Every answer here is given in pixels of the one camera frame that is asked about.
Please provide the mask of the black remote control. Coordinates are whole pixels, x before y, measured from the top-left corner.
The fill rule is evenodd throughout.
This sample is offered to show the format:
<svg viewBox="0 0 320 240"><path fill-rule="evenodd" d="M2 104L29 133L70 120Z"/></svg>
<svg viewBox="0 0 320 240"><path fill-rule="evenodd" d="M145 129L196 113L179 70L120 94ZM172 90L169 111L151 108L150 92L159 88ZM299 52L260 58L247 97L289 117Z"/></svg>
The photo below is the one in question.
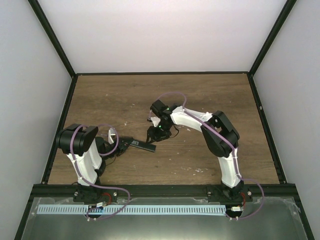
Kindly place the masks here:
<svg viewBox="0 0 320 240"><path fill-rule="evenodd" d="M129 143L129 145L132 146L132 147L141 149L141 150L152 152L152 153L154 153L156 151L156 146L154 144L138 141L138 140L135 140L135 139L133 139Z"/></svg>

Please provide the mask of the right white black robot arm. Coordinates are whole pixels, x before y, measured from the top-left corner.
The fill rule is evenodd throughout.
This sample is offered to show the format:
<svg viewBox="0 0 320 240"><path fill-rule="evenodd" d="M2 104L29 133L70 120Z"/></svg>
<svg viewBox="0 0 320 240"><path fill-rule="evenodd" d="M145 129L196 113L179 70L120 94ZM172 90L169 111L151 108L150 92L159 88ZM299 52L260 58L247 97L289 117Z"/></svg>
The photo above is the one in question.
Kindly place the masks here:
<svg viewBox="0 0 320 240"><path fill-rule="evenodd" d="M222 111L199 112L183 105L167 106L158 99L150 106L150 112L155 116L148 118L152 126L147 130L147 143L169 139L171 128L176 126L201 132L208 149L218 159L223 198L232 202L240 196L244 185L238 165L240 135Z"/></svg>

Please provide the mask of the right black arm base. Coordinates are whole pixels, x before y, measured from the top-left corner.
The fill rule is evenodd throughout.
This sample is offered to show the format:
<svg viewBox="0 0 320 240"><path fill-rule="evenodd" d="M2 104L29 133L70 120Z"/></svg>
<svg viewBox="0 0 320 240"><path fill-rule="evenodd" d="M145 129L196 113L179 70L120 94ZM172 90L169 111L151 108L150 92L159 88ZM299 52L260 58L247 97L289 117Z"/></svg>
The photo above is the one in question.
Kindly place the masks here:
<svg viewBox="0 0 320 240"><path fill-rule="evenodd" d="M217 184L208 185L206 187L206 193L209 202L238 203L243 199L245 199L246 202L252 202L253 197L248 195L248 192L250 191L251 190L246 185L236 190L231 190L226 186Z"/></svg>

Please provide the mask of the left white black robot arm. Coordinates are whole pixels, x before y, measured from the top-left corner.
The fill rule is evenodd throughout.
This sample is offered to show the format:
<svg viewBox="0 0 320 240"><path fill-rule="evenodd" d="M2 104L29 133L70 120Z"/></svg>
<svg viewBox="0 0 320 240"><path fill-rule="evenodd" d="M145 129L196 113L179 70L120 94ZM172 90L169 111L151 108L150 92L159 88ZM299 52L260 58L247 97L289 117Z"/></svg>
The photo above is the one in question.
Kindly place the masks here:
<svg viewBox="0 0 320 240"><path fill-rule="evenodd" d="M97 136L97 126L72 124L60 130L56 145L70 159L77 175L77 183L87 186L84 195L89 201L97 202L102 196L100 177L104 173L107 159L122 155L133 142L131 137L119 137L110 126L107 140Z"/></svg>

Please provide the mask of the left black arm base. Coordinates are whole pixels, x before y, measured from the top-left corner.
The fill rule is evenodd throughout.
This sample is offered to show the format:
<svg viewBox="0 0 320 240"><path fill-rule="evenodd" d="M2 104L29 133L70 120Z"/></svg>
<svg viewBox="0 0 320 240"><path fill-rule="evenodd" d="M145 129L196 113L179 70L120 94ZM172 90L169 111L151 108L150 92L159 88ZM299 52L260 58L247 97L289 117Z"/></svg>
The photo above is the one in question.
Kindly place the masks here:
<svg viewBox="0 0 320 240"><path fill-rule="evenodd" d="M84 186L77 182L72 183L75 187L74 202L98 203L98 202L114 202L118 196L118 190L101 189L93 186Z"/></svg>

